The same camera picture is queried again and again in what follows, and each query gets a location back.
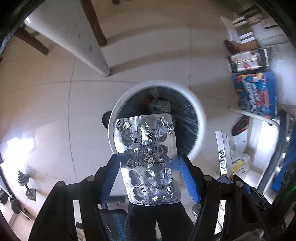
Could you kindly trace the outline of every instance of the blue snack package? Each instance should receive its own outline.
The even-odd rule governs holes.
[[[276,117],[276,79],[272,72],[232,76],[238,106],[270,119]]]

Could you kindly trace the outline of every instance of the brown wooden leg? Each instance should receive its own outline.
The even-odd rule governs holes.
[[[31,45],[33,48],[43,53],[44,55],[48,54],[48,48],[45,47],[38,39],[32,36],[24,28],[19,27],[18,30],[16,30],[16,32],[14,33],[14,36],[25,41],[26,43]]]
[[[83,7],[83,10],[86,14],[86,17],[89,21],[89,24],[91,25],[91,28],[94,32],[94,35],[96,37],[96,40],[98,41],[99,46],[106,46],[107,45],[107,39],[105,38],[98,18],[96,16],[96,12],[94,10],[94,7],[91,3],[91,0],[80,0],[81,5]]]

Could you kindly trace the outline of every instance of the trash can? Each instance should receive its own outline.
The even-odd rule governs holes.
[[[191,90],[170,81],[149,81],[138,84],[118,100],[108,124],[108,138],[112,152],[117,154],[113,137],[114,120],[151,114],[145,103],[153,98],[170,101],[171,115],[176,120],[174,129],[178,154],[186,154],[193,161],[201,149],[205,135],[205,112]]]

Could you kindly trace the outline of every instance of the empty pill blister pack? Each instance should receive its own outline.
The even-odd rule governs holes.
[[[154,206],[180,201],[179,160],[170,114],[120,118],[114,143],[126,156],[121,173],[129,201]]]

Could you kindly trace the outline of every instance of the person's leg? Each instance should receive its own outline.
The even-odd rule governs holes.
[[[163,241],[187,241],[194,224],[181,202],[154,206]]]
[[[151,207],[129,203],[124,225],[124,241],[155,241],[156,218]]]

